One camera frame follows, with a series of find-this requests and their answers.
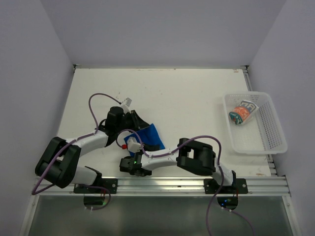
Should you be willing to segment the blue towel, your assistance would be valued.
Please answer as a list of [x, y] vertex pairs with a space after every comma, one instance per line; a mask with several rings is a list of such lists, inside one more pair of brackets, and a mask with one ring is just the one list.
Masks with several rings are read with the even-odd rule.
[[131, 129], [126, 129], [126, 131], [130, 132], [131, 135], [128, 135], [124, 138], [125, 144], [122, 145], [122, 149], [127, 149], [127, 140], [131, 137], [135, 138], [137, 143], [140, 143], [140, 138], [145, 151], [156, 151], [165, 149], [165, 146], [162, 143], [156, 127], [153, 123], [150, 124], [149, 127], [142, 130], [135, 131]]

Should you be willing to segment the rabbit print towel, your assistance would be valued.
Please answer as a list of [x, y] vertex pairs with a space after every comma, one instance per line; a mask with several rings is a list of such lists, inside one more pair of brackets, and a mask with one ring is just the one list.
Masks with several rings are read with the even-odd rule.
[[228, 116], [235, 125], [242, 125], [248, 122], [258, 110], [259, 107], [254, 102], [242, 100], [238, 106], [228, 113]]

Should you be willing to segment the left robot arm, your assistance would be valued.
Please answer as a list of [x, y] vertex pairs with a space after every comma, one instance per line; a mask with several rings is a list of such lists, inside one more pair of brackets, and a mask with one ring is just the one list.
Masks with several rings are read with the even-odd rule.
[[91, 193], [97, 193], [102, 187], [100, 172], [88, 167], [78, 167], [79, 158], [111, 145], [125, 129], [138, 131], [149, 126], [135, 110], [124, 111], [119, 106], [111, 107], [107, 118], [98, 124], [93, 133], [76, 139], [54, 137], [40, 158], [35, 174], [41, 180], [45, 179], [59, 188], [80, 184], [85, 185]]

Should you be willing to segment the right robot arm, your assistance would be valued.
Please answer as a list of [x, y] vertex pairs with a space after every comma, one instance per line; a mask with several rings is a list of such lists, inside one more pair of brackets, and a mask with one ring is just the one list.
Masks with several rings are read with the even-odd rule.
[[129, 137], [126, 148], [131, 155], [120, 161], [120, 171], [130, 175], [150, 176], [157, 168], [177, 166], [198, 176], [212, 176], [221, 191], [232, 192], [237, 187], [236, 174], [221, 163], [221, 144], [219, 153], [209, 144], [194, 139], [181, 138], [176, 148], [161, 149], [159, 145], [142, 144], [135, 137]]

